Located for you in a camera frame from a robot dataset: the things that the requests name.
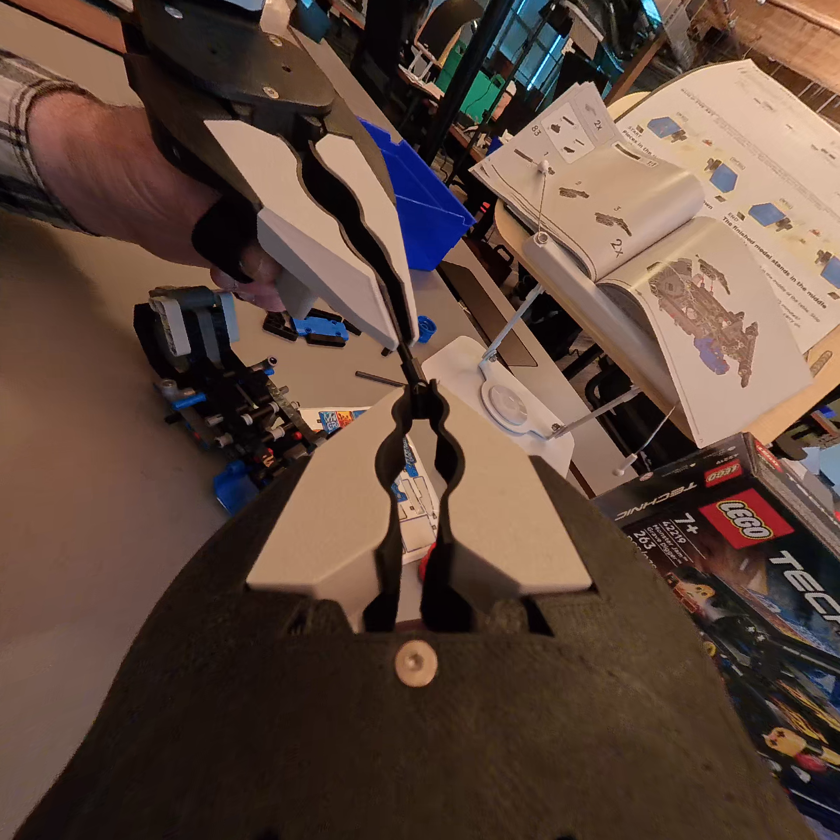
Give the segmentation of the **green container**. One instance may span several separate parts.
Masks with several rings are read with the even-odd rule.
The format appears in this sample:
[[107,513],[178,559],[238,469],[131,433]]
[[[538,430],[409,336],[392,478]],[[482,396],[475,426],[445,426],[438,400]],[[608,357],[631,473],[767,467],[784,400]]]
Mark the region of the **green container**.
[[[455,65],[452,65],[440,71],[434,84],[441,92],[446,93],[455,75],[455,69]],[[488,76],[487,73],[479,70],[458,108],[458,114],[464,114],[473,123],[483,122],[492,102],[497,99],[499,91],[505,87],[505,79],[500,74]]]

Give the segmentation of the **black tripod pole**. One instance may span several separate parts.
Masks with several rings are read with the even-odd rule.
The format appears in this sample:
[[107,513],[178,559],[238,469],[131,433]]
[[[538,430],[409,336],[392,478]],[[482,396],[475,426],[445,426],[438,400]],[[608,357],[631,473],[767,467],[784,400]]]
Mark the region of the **black tripod pole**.
[[472,82],[476,78],[496,37],[509,15],[513,1],[490,1],[472,36],[467,51],[455,70],[443,99],[437,106],[434,120],[429,124],[418,154],[427,165],[432,165],[438,150],[445,141],[448,129],[455,121]]

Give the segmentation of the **grey desk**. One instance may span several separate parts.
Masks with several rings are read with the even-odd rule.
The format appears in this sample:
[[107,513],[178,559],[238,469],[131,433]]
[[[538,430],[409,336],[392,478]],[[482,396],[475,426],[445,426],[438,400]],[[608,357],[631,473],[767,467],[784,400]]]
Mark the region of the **grey desk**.
[[132,325],[149,289],[206,284],[135,245],[2,213],[2,838],[225,521],[221,460],[165,422]]

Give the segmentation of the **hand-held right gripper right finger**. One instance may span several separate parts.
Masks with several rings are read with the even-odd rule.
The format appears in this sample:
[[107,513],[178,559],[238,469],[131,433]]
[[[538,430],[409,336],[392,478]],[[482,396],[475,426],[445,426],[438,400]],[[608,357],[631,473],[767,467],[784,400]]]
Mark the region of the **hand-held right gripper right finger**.
[[538,472],[560,476],[437,384],[444,403],[429,423],[445,482],[437,547],[421,615],[436,632],[467,632],[500,602],[585,592],[593,580]]

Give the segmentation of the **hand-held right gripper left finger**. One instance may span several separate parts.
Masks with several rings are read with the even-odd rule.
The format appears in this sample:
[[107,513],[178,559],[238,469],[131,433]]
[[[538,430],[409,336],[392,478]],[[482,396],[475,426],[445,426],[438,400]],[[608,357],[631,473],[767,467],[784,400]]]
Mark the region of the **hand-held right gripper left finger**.
[[393,631],[403,543],[392,483],[405,465],[407,430],[406,388],[320,446],[248,574],[248,587],[336,602],[354,631]]

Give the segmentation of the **black axle pin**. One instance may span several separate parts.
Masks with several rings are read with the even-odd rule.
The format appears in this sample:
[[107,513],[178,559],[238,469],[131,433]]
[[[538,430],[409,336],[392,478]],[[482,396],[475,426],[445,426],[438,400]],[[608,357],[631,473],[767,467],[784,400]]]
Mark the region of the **black axle pin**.
[[411,347],[401,340],[397,344],[395,352],[399,357],[401,370],[407,386],[413,392],[424,392],[427,389],[427,380],[425,379],[420,363],[413,355]]

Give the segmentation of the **instruction booklet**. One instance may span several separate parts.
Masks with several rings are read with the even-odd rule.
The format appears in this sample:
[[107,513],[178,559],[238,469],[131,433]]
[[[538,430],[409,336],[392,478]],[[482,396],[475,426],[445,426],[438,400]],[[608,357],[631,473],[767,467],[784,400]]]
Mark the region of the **instruction booklet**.
[[471,170],[533,235],[526,261],[625,357],[702,448],[747,430],[812,375],[742,239],[701,215],[687,170],[645,152],[591,83]]

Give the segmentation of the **person's left hand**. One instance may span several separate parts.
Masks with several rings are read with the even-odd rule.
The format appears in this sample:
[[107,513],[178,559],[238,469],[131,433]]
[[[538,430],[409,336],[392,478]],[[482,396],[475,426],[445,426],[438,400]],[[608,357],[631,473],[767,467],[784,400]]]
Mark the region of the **person's left hand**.
[[157,149],[144,110],[72,91],[37,100],[29,149],[47,192],[93,235],[138,245],[168,262],[211,270],[213,282],[268,312],[285,309],[280,265],[257,244],[243,251],[241,283],[201,257],[193,229],[221,195],[176,169]]

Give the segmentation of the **white book stand base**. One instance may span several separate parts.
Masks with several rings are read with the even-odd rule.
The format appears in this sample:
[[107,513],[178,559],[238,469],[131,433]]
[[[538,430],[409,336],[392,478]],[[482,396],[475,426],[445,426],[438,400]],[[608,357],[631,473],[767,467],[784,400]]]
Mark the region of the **white book stand base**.
[[[440,283],[447,286],[470,325],[445,327],[443,316],[418,305],[418,310],[426,313],[437,324],[437,332],[428,347],[437,350],[458,336],[466,335],[485,349],[513,315],[513,306],[464,241],[453,247],[436,272]],[[557,364],[551,361],[529,328],[520,322],[513,327],[512,332],[516,336],[512,343],[513,360],[526,363],[511,364],[508,356],[502,352],[501,358],[511,373],[553,412],[558,423],[570,424],[588,414],[590,407],[581,399]],[[586,497],[598,497],[635,477],[631,469],[622,476],[614,474],[614,470],[624,461],[624,456],[597,419],[584,423],[563,438],[573,439],[570,466],[563,474]]]

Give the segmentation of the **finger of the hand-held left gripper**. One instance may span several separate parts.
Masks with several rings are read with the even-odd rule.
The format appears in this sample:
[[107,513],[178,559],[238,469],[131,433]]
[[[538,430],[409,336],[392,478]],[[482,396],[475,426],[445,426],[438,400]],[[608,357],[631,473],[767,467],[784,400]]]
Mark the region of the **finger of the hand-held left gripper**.
[[302,318],[321,299],[381,347],[397,350],[396,317],[374,268],[308,193],[289,144],[242,121],[204,125],[257,196],[257,239],[284,270],[276,285],[289,314]]
[[413,346],[417,310],[396,205],[352,138],[325,134],[314,144],[313,155],[343,189],[337,192],[332,213],[373,269],[397,338]]

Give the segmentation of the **person's left forearm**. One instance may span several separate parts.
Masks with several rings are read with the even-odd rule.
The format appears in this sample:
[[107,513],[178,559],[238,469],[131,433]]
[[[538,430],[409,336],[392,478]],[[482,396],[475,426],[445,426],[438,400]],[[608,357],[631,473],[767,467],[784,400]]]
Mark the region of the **person's left forearm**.
[[90,235],[45,186],[29,137],[33,107],[49,95],[89,91],[14,52],[1,50],[1,208],[53,227]]

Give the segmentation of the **printed instruction sheet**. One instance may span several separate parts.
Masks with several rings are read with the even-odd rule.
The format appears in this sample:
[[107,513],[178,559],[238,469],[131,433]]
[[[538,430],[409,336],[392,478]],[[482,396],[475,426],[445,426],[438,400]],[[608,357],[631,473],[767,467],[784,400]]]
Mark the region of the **printed instruction sheet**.
[[704,66],[617,121],[695,175],[700,215],[727,224],[769,278],[800,351],[839,322],[839,135],[750,60]]

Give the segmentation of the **blue plastic bin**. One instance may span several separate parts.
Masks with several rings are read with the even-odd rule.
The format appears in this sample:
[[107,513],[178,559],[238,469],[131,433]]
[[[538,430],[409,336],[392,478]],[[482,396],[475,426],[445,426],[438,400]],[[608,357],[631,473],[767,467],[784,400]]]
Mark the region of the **blue plastic bin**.
[[435,270],[476,219],[408,142],[395,143],[384,129],[361,123],[391,178],[409,268]]

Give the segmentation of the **black toy set box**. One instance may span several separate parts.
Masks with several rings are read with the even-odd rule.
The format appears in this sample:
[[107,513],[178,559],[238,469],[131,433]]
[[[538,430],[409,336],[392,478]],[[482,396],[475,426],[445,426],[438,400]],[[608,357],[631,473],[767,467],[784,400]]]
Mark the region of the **black toy set box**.
[[594,504],[691,616],[742,725],[797,810],[837,837],[836,515],[747,433]]

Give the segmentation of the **partly built toy truck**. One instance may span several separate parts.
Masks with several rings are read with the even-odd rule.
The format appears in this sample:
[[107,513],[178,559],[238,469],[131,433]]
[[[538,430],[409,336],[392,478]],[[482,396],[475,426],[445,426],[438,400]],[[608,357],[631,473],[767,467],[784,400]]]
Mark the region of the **partly built toy truck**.
[[273,381],[277,359],[239,359],[234,296],[209,287],[157,287],[133,309],[133,328],[155,390],[200,448],[221,453],[217,501],[234,516],[327,435],[310,426]]

